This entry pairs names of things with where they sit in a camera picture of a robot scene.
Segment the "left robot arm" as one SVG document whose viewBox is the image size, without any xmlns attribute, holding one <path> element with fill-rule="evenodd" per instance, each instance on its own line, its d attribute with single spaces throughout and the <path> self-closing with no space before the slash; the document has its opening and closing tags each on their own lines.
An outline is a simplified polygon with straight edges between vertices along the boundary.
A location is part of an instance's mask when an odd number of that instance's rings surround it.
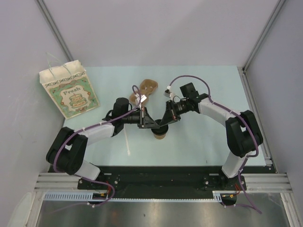
<svg viewBox="0 0 303 227">
<path fill-rule="evenodd" d="M 100 175 L 100 168 L 84 160 L 87 146 L 117 135 L 125 124 L 136 124 L 140 129 L 160 127 L 149 116 L 146 107 L 132 110 L 129 107 L 129 100 L 121 97 L 101 122 L 78 131 L 61 128 L 46 154 L 46 161 L 53 165 L 54 171 L 86 178 L 94 189 L 101 188 L 105 178 Z"/>
</svg>

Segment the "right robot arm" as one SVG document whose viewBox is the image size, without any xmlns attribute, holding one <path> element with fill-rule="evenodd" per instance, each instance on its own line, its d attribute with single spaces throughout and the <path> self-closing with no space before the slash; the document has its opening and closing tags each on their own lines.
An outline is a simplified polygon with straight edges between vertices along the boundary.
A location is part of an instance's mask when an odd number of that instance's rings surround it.
<svg viewBox="0 0 303 227">
<path fill-rule="evenodd" d="M 223 175 L 219 176 L 218 184 L 224 190 L 235 185 L 235 176 L 240 172 L 252 151 L 258 155 L 258 147 L 263 143 L 254 113 L 250 110 L 236 112 L 217 102 L 211 101 L 208 94 L 199 94 L 193 83 L 180 87 L 183 99 L 175 102 L 172 99 L 166 102 L 166 110 L 159 126 L 166 126 L 181 119 L 187 112 L 196 112 L 206 115 L 220 123 L 226 129 L 226 137 L 230 153 L 222 166 Z"/>
</svg>

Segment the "brown cardboard cup carrier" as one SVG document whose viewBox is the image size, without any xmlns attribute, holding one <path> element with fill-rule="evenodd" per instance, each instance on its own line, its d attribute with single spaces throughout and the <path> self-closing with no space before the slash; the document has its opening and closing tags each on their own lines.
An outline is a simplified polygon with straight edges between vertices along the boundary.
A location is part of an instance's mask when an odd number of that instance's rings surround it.
<svg viewBox="0 0 303 227">
<path fill-rule="evenodd" d="M 146 106 L 147 102 L 149 101 L 149 96 L 158 88 L 158 83 L 152 79 L 145 79 L 141 82 L 139 86 L 139 90 L 141 93 L 141 105 Z M 136 101 L 139 98 L 136 96 L 135 92 L 133 92 L 129 96 L 129 102 L 133 105 L 137 105 Z"/>
</svg>

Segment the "brown paper coffee cup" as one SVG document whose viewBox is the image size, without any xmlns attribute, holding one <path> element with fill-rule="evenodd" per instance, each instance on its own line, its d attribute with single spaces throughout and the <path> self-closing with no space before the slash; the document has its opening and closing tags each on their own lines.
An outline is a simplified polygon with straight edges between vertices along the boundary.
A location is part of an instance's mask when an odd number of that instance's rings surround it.
<svg viewBox="0 0 303 227">
<path fill-rule="evenodd" d="M 156 139 L 158 139 L 158 140 L 162 140 L 162 139 L 164 139 L 165 138 L 165 136 L 166 136 L 166 134 L 153 134 L 154 135 L 154 137 L 156 138 Z"/>
</svg>

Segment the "black plastic cup lid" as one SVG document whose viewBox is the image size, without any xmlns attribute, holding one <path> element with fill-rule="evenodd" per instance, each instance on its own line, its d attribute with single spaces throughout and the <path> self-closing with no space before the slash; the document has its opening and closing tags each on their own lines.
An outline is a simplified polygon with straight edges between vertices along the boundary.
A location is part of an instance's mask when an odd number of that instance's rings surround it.
<svg viewBox="0 0 303 227">
<path fill-rule="evenodd" d="M 169 130 L 168 125 L 161 126 L 159 128 L 152 129 L 152 133 L 158 136 L 165 135 Z"/>
</svg>

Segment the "green illustrated paper bag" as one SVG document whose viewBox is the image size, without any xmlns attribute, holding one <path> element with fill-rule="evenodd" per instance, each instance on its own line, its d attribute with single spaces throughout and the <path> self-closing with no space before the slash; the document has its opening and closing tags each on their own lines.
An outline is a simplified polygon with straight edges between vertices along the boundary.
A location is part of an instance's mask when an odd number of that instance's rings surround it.
<svg viewBox="0 0 303 227">
<path fill-rule="evenodd" d="M 39 72 L 40 83 L 65 119 L 100 106 L 85 68 L 79 60 L 49 66 Z"/>
</svg>

